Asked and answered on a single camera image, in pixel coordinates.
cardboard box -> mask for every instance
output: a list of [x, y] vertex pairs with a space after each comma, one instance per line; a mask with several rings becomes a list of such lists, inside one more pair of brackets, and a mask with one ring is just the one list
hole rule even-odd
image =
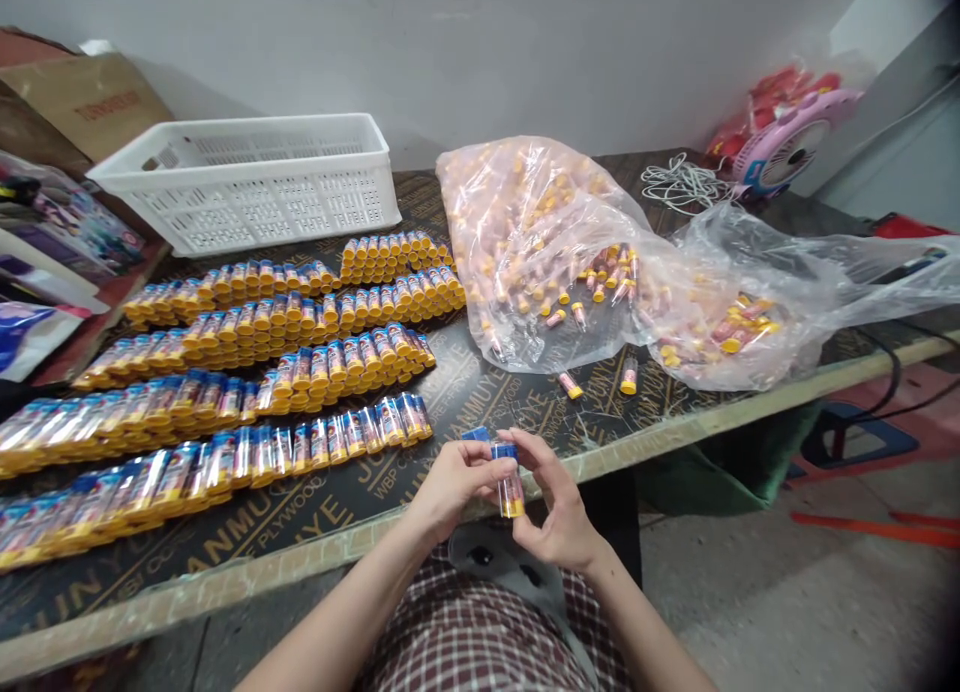
[[[123, 55], [74, 55], [6, 27], [0, 29], [0, 119], [0, 149], [84, 182], [91, 167], [173, 115]], [[94, 196], [134, 231], [159, 238], [116, 197]]]

clear plastic bag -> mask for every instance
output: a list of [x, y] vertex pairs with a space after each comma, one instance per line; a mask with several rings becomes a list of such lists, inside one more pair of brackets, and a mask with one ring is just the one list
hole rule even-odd
[[[672, 242], [690, 266], [648, 320], [650, 352], [696, 389], [766, 390], [811, 372], [838, 329], [960, 302], [960, 237], [791, 237], [724, 203]], [[903, 266], [919, 269], [883, 283]]]
[[[510, 372], [554, 373], [654, 339], [628, 300], [594, 304], [576, 284], [612, 245], [640, 257], [673, 250], [593, 160], [554, 140], [513, 137], [441, 155], [437, 176], [470, 331], [487, 360]], [[563, 293], [568, 317], [548, 328]], [[574, 302], [583, 305], [583, 328]]]
[[[960, 237], [790, 237], [725, 202], [666, 240], [605, 170], [540, 137], [443, 154], [437, 175], [470, 332], [510, 372], [649, 344], [695, 389], [766, 390], [842, 327], [960, 303]], [[590, 270], [614, 284], [595, 297]]]

white wall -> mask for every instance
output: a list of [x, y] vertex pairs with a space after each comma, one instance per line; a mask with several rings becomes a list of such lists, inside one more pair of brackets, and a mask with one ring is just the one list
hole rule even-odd
[[[881, 82], [889, 79], [891, 89], [909, 83], [913, 99], [903, 103], [915, 107], [957, 74], [958, 33], [960, 1], [955, 1], [887, 67]], [[865, 98], [857, 121], [879, 119], [882, 101]], [[960, 232], [960, 79], [864, 147], [816, 196], [853, 215], [901, 212]]]
[[853, 2], [0, 0], [0, 19], [113, 41], [183, 118], [371, 112], [410, 169], [518, 133], [591, 154], [701, 147]]
[[[952, 0], [855, 0], [830, 32], [834, 54], [856, 52], [879, 76], [857, 115], [827, 138], [814, 163], [791, 186], [810, 195], [852, 159], [871, 135], [912, 109], [942, 83], [936, 67], [957, 48], [958, 32], [941, 19]], [[931, 25], [939, 20], [934, 30]], [[924, 35], [924, 41], [917, 40]]]

orange strap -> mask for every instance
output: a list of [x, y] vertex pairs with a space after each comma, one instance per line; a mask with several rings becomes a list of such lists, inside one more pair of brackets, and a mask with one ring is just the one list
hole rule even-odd
[[[906, 512], [891, 512], [890, 516], [901, 522], [943, 527], [948, 530], [960, 530], [960, 520], [945, 519], [943, 517], [926, 517], [924, 515], [915, 515]], [[930, 545], [931, 547], [960, 549], [960, 534], [954, 531], [944, 532], [942, 529], [906, 527], [902, 524], [865, 522], [863, 520], [846, 519], [843, 517], [820, 517], [819, 515], [808, 515], [802, 512], [791, 512], [790, 517], [797, 524], [859, 532], [860, 534], [886, 537], [887, 539], [902, 540], [904, 542], [914, 542], [916, 544]]]

hand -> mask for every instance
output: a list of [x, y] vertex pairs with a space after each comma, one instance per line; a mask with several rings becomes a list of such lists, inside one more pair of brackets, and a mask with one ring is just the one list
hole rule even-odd
[[432, 545], [440, 544], [453, 533], [471, 497], [489, 498], [497, 483], [516, 471], [512, 459], [491, 461], [485, 442], [447, 442], [404, 517], [418, 525]]
[[526, 515], [513, 520], [513, 539], [537, 559], [586, 573], [607, 547], [587, 518], [580, 491], [556, 453], [540, 437], [523, 430], [499, 430], [497, 435], [517, 445], [520, 464], [533, 472], [550, 514], [543, 527]]

